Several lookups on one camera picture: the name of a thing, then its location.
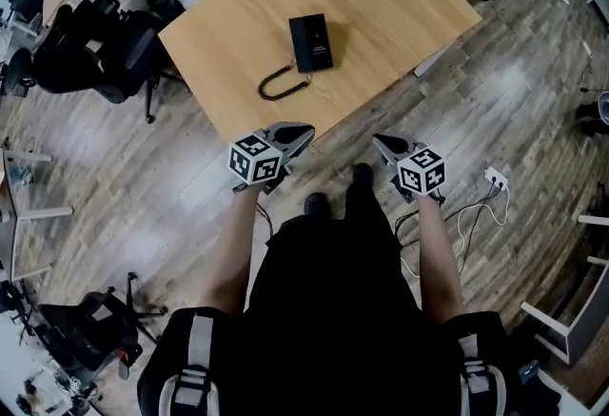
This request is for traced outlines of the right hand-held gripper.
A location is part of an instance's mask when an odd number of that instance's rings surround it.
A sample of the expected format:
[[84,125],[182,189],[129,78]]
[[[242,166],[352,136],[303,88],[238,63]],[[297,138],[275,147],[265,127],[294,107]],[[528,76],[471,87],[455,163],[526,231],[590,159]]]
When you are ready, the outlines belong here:
[[373,145],[391,170],[391,183],[411,203],[415,195],[431,197],[438,204],[445,199],[439,188],[446,180],[445,163],[425,143],[407,134],[375,133]]

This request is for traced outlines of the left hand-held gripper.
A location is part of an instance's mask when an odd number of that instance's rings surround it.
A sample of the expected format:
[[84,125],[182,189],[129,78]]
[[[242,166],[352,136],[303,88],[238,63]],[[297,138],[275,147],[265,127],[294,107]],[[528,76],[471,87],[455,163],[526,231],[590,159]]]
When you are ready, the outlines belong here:
[[278,122],[230,143],[227,167],[241,180],[233,191],[263,184],[264,193],[269,194],[291,174],[289,163],[313,142],[314,137],[315,128],[310,124]]

